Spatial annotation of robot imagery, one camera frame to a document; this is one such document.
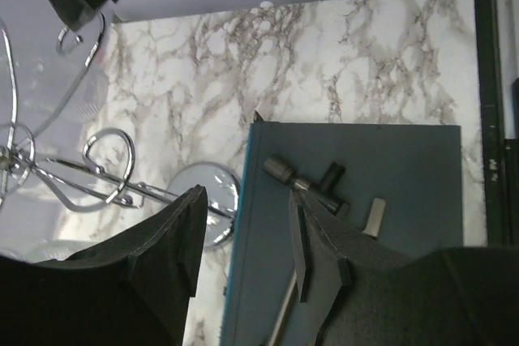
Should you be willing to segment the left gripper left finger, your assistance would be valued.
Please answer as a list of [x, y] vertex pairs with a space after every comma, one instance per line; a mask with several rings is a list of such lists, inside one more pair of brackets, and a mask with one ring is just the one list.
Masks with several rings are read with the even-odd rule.
[[2, 258], [2, 344], [180, 345], [207, 216], [207, 192], [195, 186], [65, 260]]

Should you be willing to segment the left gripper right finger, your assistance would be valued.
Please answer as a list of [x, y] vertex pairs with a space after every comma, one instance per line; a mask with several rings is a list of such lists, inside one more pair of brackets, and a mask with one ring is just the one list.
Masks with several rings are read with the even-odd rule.
[[455, 247], [410, 258], [290, 193], [299, 299], [315, 345], [515, 345], [518, 251]]

